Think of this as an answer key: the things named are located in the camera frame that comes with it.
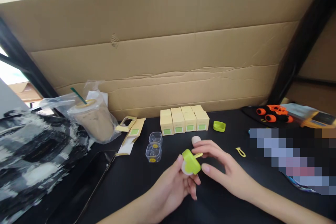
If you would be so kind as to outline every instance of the lime green cap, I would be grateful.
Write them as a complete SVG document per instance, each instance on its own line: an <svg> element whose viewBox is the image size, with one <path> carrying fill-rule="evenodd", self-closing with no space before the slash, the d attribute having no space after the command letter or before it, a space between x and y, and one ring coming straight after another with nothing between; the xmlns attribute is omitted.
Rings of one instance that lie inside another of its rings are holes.
<svg viewBox="0 0 336 224"><path fill-rule="evenodd" d="M194 173L195 175L199 173L201 170L201 165L199 162L196 160L194 155L191 153L189 149L186 149L182 153L183 159L185 160L185 170L188 173Z"/></svg>

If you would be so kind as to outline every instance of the fingernail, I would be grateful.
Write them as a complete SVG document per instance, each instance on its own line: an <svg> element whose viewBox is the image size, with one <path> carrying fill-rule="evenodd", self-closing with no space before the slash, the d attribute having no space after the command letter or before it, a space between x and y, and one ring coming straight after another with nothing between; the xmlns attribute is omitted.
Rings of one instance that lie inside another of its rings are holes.
<svg viewBox="0 0 336 224"><path fill-rule="evenodd" d="M207 164L202 164L202 171L204 173L209 173L210 167Z"/></svg>
<svg viewBox="0 0 336 224"><path fill-rule="evenodd" d="M178 157L177 157L177 161L182 161L183 160L183 157L182 155L180 154Z"/></svg>

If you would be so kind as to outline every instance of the black metal frame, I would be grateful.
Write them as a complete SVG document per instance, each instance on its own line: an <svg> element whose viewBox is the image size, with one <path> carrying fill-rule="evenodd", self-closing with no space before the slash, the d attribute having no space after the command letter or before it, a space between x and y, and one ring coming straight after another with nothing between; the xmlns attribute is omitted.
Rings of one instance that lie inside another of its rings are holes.
<svg viewBox="0 0 336 224"><path fill-rule="evenodd" d="M19 41L0 18L0 45L8 57L0 54L0 60L22 71L37 91L45 98L57 97L58 94L41 71L31 60Z"/></svg>
<svg viewBox="0 0 336 224"><path fill-rule="evenodd" d="M316 40L336 8L336 0L314 0L286 51L282 69L269 95L268 104L280 104L293 81L334 86L332 82L298 77Z"/></svg>

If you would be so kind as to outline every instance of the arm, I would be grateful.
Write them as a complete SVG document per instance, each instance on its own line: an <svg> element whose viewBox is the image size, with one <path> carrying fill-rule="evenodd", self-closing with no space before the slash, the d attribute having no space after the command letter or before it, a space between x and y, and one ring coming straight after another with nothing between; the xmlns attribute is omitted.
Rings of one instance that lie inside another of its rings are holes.
<svg viewBox="0 0 336 224"><path fill-rule="evenodd" d="M99 224L150 224L159 223L173 212L190 194L196 197L197 175L187 176L181 172L182 155L157 180L151 189L127 206L101 220Z"/></svg>
<svg viewBox="0 0 336 224"><path fill-rule="evenodd" d="M203 140L195 143L194 147L193 153L202 152L202 157L212 156L224 165L225 174L205 163L202 164L202 170L238 198L250 202L287 224L335 223L258 184L230 154L224 152L213 141Z"/></svg>
<svg viewBox="0 0 336 224"><path fill-rule="evenodd" d="M98 222L98 224L149 223L148 220L150 220L151 217L151 209L150 204L148 204L148 201L146 200L146 197L146 194L140 196L117 212L107 216L105 219Z"/></svg>
<svg viewBox="0 0 336 224"><path fill-rule="evenodd" d="M326 217L304 208L264 187L262 187L260 195L249 202L288 224L334 223Z"/></svg>

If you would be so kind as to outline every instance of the plastic cup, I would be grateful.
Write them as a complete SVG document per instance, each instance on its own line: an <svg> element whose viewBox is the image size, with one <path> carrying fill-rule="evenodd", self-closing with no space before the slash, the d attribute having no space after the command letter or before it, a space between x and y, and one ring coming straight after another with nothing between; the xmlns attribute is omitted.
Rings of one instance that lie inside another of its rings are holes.
<svg viewBox="0 0 336 224"><path fill-rule="evenodd" d="M146 149L146 157L150 163L157 163L161 160L162 149L159 143L150 143Z"/></svg>
<svg viewBox="0 0 336 224"><path fill-rule="evenodd" d="M81 124L88 134L101 144L108 142L114 132L110 112L106 106L103 106L103 102L94 99L87 100L87 104L77 104L68 110L68 115Z"/></svg>
<svg viewBox="0 0 336 224"><path fill-rule="evenodd" d="M152 132L150 135L149 135L149 139L148 141L150 143L159 143L162 147L162 134L161 132Z"/></svg>

